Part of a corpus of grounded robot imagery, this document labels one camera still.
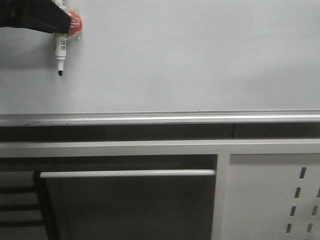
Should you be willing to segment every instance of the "gray panel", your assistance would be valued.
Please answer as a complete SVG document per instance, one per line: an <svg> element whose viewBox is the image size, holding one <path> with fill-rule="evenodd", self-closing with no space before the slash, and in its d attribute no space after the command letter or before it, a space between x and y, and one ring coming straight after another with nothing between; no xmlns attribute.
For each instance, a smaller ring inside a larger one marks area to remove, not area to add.
<svg viewBox="0 0 320 240"><path fill-rule="evenodd" d="M320 109L315 0L70 0L83 36L0 29L0 114Z"/></svg>
<svg viewBox="0 0 320 240"><path fill-rule="evenodd" d="M319 239L319 170L320 154L231 155L222 239Z"/></svg>
<svg viewBox="0 0 320 240"><path fill-rule="evenodd" d="M0 171L0 188L33 187L32 171Z"/></svg>
<svg viewBox="0 0 320 240"><path fill-rule="evenodd" d="M48 240L44 226L0 228L1 240Z"/></svg>
<svg viewBox="0 0 320 240"><path fill-rule="evenodd" d="M61 179L71 238L210 240L212 180L204 176Z"/></svg>
<svg viewBox="0 0 320 240"><path fill-rule="evenodd" d="M0 158L0 170L1 171L55 171L56 167L52 158ZM21 176L20 173L16 173L13 176ZM13 177L14 182L19 182L21 178ZM31 175L27 178L26 184L30 184L32 181Z"/></svg>
<svg viewBox="0 0 320 240"><path fill-rule="evenodd" d="M59 240L70 240L69 226L59 179L46 179L46 185L50 196L52 211L56 219L55 223L59 232Z"/></svg>
<svg viewBox="0 0 320 240"><path fill-rule="evenodd" d="M41 221L41 213L37 211L3 211L0 214L0 222L24 222Z"/></svg>
<svg viewBox="0 0 320 240"><path fill-rule="evenodd" d="M0 194L0 205L37 205L35 192L22 194Z"/></svg>

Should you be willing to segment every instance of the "black strip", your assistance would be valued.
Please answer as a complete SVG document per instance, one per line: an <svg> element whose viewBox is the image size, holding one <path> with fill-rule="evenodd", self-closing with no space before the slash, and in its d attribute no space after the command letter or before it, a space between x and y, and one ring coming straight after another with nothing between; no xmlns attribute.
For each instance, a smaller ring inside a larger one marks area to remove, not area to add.
<svg viewBox="0 0 320 240"><path fill-rule="evenodd" d="M43 225L44 225L44 222L41 220L0 222L0 228L24 228L24 227L43 226Z"/></svg>
<svg viewBox="0 0 320 240"><path fill-rule="evenodd" d="M0 142L319 138L320 122L0 127Z"/></svg>
<svg viewBox="0 0 320 240"><path fill-rule="evenodd" d="M34 211L39 210L40 206L36 204L29 205L0 205L0 211Z"/></svg>
<svg viewBox="0 0 320 240"><path fill-rule="evenodd" d="M217 169L216 155L139 155L61 157L56 159L58 171L126 171Z"/></svg>
<svg viewBox="0 0 320 240"><path fill-rule="evenodd" d="M33 186L27 187L0 187L0 194L28 194L35 193L36 189Z"/></svg>
<svg viewBox="0 0 320 240"><path fill-rule="evenodd" d="M41 216L44 221L46 235L49 240L57 240L59 232L56 222L56 217L52 209L50 195L48 192L46 180L40 178L39 171L34 172L33 182L37 190L37 198L40 205Z"/></svg>

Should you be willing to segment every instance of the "slot hole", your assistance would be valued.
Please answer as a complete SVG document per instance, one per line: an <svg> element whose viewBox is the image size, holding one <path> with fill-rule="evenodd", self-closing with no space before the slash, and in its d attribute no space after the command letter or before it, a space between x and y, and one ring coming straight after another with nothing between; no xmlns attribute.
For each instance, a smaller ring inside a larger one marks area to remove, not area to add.
<svg viewBox="0 0 320 240"><path fill-rule="evenodd" d="M313 226L313 224L309 223L308 229L306 230L307 233L311 233L312 226Z"/></svg>
<svg viewBox="0 0 320 240"><path fill-rule="evenodd" d="M295 195L294 195L294 198L295 198L295 199L299 198L300 192L301 192L301 187L297 187L297 188L296 188L296 191L295 191Z"/></svg>
<svg viewBox="0 0 320 240"><path fill-rule="evenodd" d="M292 226L291 223L289 223L289 224L286 226L286 231L285 231L286 234L289 234L289 233L291 232L291 226Z"/></svg>
<svg viewBox="0 0 320 240"><path fill-rule="evenodd" d="M296 213L296 206L293 206L292 208L291 208L291 212L290 212L290 216L291 217L293 217L294 215L295 215L295 213Z"/></svg>
<svg viewBox="0 0 320 240"><path fill-rule="evenodd" d="M301 169L300 179L304 179L304 178L305 178L306 170L307 170L306 167L303 167L303 168Z"/></svg>
<svg viewBox="0 0 320 240"><path fill-rule="evenodd" d="M315 216L317 214L317 211L318 211L318 206L314 206L311 216Z"/></svg>

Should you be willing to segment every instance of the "cabinet door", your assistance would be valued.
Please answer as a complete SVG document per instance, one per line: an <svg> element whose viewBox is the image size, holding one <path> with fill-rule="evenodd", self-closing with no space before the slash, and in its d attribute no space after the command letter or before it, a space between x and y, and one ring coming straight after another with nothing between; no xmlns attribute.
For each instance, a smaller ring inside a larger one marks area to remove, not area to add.
<svg viewBox="0 0 320 240"><path fill-rule="evenodd" d="M215 156L64 158L59 171L213 169ZM59 179L77 240L210 240L215 178L210 176Z"/></svg>
<svg viewBox="0 0 320 240"><path fill-rule="evenodd" d="M232 155L224 240L320 239L320 154Z"/></svg>

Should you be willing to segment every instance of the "perforated panel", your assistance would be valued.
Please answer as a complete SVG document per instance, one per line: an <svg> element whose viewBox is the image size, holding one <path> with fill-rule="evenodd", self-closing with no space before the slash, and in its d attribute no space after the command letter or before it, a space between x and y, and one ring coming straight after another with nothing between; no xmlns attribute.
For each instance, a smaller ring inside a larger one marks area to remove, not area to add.
<svg viewBox="0 0 320 240"><path fill-rule="evenodd" d="M320 154L232 155L224 240L320 239Z"/></svg>

